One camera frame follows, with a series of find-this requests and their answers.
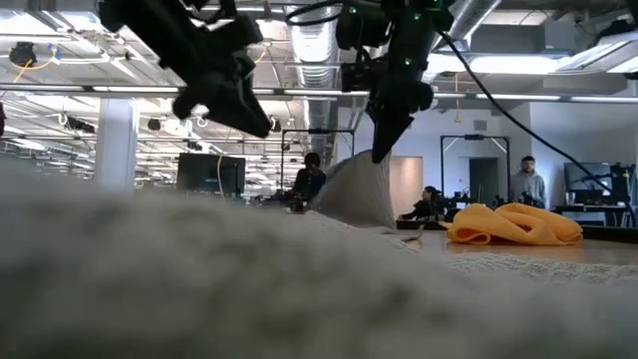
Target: yellow cloth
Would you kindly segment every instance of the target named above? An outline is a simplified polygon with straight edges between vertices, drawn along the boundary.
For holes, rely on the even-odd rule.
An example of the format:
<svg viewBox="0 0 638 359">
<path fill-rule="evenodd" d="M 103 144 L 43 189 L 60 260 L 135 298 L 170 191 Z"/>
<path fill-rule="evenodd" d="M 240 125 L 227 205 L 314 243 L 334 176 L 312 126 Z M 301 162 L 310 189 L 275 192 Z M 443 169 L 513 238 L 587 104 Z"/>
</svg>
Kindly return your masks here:
<svg viewBox="0 0 638 359">
<path fill-rule="evenodd" d="M 575 221 L 520 203 L 493 211 L 472 204 L 455 216 L 453 223 L 441 222 L 448 238 L 457 243 L 489 244 L 506 239 L 527 245 L 569 245 L 582 241 L 582 228 Z"/>
</svg>

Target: desk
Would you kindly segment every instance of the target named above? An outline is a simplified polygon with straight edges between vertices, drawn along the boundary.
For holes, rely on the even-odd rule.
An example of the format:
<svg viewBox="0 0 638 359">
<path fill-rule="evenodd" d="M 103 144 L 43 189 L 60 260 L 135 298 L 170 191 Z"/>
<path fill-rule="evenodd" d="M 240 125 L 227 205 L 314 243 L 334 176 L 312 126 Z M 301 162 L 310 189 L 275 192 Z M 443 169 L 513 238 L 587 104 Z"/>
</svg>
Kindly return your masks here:
<svg viewBox="0 0 638 359">
<path fill-rule="evenodd" d="M 554 213 L 605 213 L 605 225 L 612 222 L 615 227 L 624 226 L 627 207 L 624 205 L 559 205 Z"/>
</svg>

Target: doorway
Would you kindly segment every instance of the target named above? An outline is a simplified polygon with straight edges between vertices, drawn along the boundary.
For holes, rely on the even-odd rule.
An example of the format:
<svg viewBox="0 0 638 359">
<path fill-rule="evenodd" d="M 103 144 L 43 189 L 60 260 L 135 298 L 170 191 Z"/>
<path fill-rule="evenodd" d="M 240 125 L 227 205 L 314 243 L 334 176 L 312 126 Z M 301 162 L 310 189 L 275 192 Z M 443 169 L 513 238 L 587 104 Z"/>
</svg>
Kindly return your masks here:
<svg viewBox="0 0 638 359">
<path fill-rule="evenodd" d="M 498 159 L 470 159 L 470 194 L 478 203 L 492 206 L 499 195 Z"/>
</svg>

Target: wall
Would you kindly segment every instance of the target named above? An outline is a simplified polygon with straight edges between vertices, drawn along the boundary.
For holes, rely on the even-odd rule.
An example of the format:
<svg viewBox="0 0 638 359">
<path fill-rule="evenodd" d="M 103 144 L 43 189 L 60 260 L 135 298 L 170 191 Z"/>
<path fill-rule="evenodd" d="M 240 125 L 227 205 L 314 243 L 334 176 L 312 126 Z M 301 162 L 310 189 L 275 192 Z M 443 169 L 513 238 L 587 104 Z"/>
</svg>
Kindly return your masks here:
<svg viewBox="0 0 638 359">
<path fill-rule="evenodd" d="M 423 158 L 424 185 L 441 188 L 441 135 L 473 134 L 474 120 L 487 120 L 487 132 L 483 133 L 484 135 L 501 135 L 500 118 L 493 117 L 491 111 L 461 110 L 459 111 L 459 118 L 462 120 L 460 123 L 455 122 L 456 117 L 457 112 L 454 110 L 445 114 L 437 111 L 418 113 L 411 127 L 393 147 L 393 156 Z M 345 127 L 349 119 L 350 109 L 339 109 L 340 126 Z M 373 136 L 374 125 L 367 116 L 364 116 L 355 134 L 355 153 L 370 149 Z M 350 157 L 349 145 L 346 144 L 344 137 L 337 138 L 336 146 L 338 162 Z M 498 156 L 504 155 L 492 142 L 458 141 L 446 153 L 446 194 L 463 190 L 470 185 L 469 158 Z"/>
<path fill-rule="evenodd" d="M 538 103 L 530 106 L 530 114 L 535 132 L 580 162 L 636 163 L 636 106 Z M 548 205 L 562 204 L 568 160 L 536 140 L 532 152 Z"/>
</svg>

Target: monitor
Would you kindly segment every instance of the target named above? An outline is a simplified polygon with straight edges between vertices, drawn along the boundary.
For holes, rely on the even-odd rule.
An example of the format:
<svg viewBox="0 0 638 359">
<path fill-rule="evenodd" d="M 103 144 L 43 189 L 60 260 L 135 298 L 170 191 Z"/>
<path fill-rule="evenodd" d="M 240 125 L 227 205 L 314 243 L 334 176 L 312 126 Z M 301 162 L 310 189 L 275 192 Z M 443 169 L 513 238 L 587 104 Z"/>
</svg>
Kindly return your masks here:
<svg viewBox="0 0 638 359">
<path fill-rule="evenodd" d="M 591 172 L 594 177 L 603 183 L 605 183 L 608 187 L 612 187 L 611 180 L 611 165 L 605 163 L 589 163 L 582 164 L 588 171 Z M 565 188 L 567 191 L 573 190 L 585 190 L 585 189 L 600 189 L 603 190 L 603 187 L 600 186 L 594 178 L 589 177 L 585 174 L 581 169 L 579 169 L 575 164 L 569 163 L 565 164 Z"/>
<path fill-rule="evenodd" d="M 177 188 L 192 191 L 219 192 L 219 181 L 224 193 L 244 192 L 246 159 L 223 157 L 217 175 L 219 156 L 207 154 L 180 154 L 177 168 Z"/>
</svg>

